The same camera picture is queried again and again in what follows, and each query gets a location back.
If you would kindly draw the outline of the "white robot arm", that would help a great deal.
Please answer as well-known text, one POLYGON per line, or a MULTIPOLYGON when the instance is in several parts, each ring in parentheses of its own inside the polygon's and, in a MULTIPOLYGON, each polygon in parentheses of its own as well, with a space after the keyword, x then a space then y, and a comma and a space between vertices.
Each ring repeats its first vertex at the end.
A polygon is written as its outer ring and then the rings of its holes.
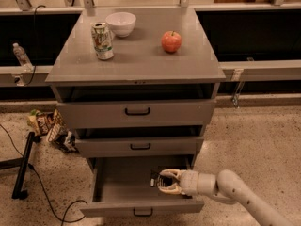
POLYGON ((228 169, 217 175, 195 170, 164 169, 159 173, 157 186, 169 195, 201 195, 225 204, 238 202, 261 226, 294 226, 228 169))

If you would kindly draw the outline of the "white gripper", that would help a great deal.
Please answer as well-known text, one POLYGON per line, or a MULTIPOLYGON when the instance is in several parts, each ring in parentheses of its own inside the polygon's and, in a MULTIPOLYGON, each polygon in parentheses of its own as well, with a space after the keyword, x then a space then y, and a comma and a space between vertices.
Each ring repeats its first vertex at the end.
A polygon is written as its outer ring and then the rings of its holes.
POLYGON ((180 185, 174 183, 170 186, 159 186, 158 189, 166 194, 180 195, 181 193, 188 196, 196 196, 198 194, 198 172, 186 170, 182 172, 180 169, 164 169, 160 172, 161 176, 180 180, 180 185))

